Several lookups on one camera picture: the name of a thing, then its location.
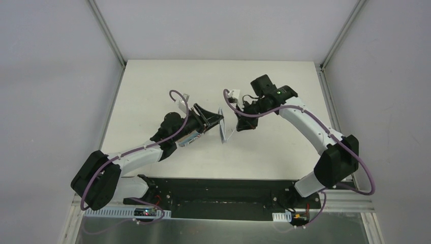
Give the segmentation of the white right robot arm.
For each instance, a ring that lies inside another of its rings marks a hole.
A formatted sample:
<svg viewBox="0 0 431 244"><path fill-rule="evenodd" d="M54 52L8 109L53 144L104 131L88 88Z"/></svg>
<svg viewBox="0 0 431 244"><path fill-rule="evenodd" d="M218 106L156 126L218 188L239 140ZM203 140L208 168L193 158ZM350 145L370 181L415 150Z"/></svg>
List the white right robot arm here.
<svg viewBox="0 0 431 244"><path fill-rule="evenodd" d="M315 119L296 91L287 85L276 87L266 74L253 80L251 86L256 98L250 103L242 99L239 90L225 94L230 103L236 104L237 131L255 129L259 115L274 112L290 122L320 156L312 172L290 188L291 206L302 208L309 195L335 186L358 170L358 160L352 153L358 153L359 142L353 135L344 136Z"/></svg>

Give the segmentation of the flag print glasses case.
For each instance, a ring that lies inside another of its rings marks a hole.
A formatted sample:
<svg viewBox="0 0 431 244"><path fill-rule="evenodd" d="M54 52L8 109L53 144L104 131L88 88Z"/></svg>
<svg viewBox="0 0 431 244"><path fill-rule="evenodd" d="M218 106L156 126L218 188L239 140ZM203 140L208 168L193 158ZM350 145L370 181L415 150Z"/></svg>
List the flag print glasses case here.
<svg viewBox="0 0 431 244"><path fill-rule="evenodd" d="M190 133L189 135L184 136L183 138L176 141L177 147L185 147L193 143L194 141L198 140L200 137L202 137L204 133L199 133L197 131L194 131Z"/></svg>

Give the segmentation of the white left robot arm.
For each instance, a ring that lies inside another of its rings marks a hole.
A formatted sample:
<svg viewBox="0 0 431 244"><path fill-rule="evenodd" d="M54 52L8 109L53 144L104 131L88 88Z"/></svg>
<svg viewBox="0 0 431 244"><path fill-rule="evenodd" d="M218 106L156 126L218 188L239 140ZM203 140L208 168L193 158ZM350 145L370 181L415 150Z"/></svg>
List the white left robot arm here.
<svg viewBox="0 0 431 244"><path fill-rule="evenodd" d="M72 190L84 198L87 207L99 210L112 200L136 198L142 205L154 202L152 183L143 176L127 174L170 157L223 120L223 115L203 109L197 103L186 111L165 115L157 132L143 145L116 154L92 152L71 181Z"/></svg>

